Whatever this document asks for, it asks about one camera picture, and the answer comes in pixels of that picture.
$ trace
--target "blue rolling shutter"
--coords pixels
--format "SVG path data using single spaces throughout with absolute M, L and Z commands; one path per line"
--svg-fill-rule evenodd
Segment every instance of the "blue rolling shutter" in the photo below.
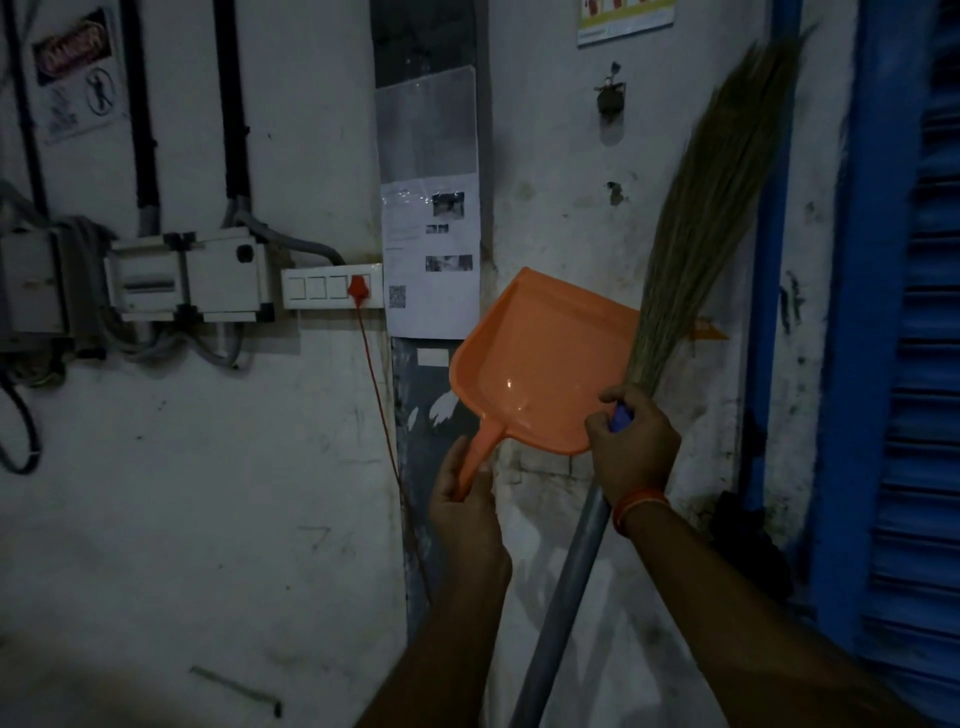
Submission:
M 865 2 L 860 22 L 811 596 L 829 636 L 960 726 L 960 3 Z

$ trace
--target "orange wire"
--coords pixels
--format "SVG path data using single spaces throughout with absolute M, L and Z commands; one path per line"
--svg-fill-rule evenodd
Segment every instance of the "orange wire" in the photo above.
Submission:
M 413 513 L 410 508 L 410 501 L 407 498 L 406 489 L 403 487 L 403 480 L 400 478 L 400 470 L 396 466 L 394 459 L 394 449 L 390 447 L 390 428 L 387 426 L 387 417 L 383 414 L 383 401 L 380 399 L 380 388 L 376 384 L 376 375 L 373 373 L 373 360 L 370 356 L 370 344 L 367 343 L 367 330 L 363 325 L 363 315 L 360 313 L 360 306 L 357 305 L 357 321 L 360 322 L 360 333 L 363 336 L 363 348 L 367 354 L 367 366 L 370 369 L 370 379 L 373 382 L 373 390 L 376 393 L 376 406 L 380 410 L 380 422 L 383 424 L 383 436 L 387 439 L 387 452 L 390 455 L 390 465 L 394 469 L 394 478 L 396 478 L 396 487 L 400 493 L 400 510 L 403 511 L 403 519 L 407 525 L 410 546 L 413 548 L 414 555 L 417 557 L 417 569 L 420 571 L 420 579 L 423 581 L 423 593 L 426 595 L 426 603 L 433 606 L 433 596 L 430 593 L 430 582 L 426 576 L 426 565 L 423 563 L 423 557 L 420 555 L 420 541 L 417 538 L 417 531 L 414 528 Z

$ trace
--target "qr code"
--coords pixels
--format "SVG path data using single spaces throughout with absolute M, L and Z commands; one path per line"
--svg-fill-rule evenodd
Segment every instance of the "qr code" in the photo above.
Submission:
M 390 308 L 407 307 L 407 287 L 405 285 L 390 286 Z

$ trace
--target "printed paper notice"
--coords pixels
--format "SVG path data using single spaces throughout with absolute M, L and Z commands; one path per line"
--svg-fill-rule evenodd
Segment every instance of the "printed paper notice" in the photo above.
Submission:
M 125 110 L 117 40 L 98 8 L 31 44 L 36 130 L 45 144 L 112 124 Z
M 478 176 L 391 182 L 380 192 L 387 330 L 466 338 L 480 319 Z
M 580 0 L 577 45 L 672 25 L 677 0 Z

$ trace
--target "orange thread bracelet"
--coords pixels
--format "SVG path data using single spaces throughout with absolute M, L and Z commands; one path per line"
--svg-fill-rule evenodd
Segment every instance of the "orange thread bracelet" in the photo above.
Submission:
M 627 514 L 639 506 L 640 503 L 647 503 L 651 500 L 663 503 L 667 508 L 670 507 L 670 501 L 666 499 L 663 491 L 656 488 L 641 488 L 621 498 L 613 508 L 613 529 L 621 536 L 626 536 L 627 532 L 623 530 L 623 520 L 627 517 Z

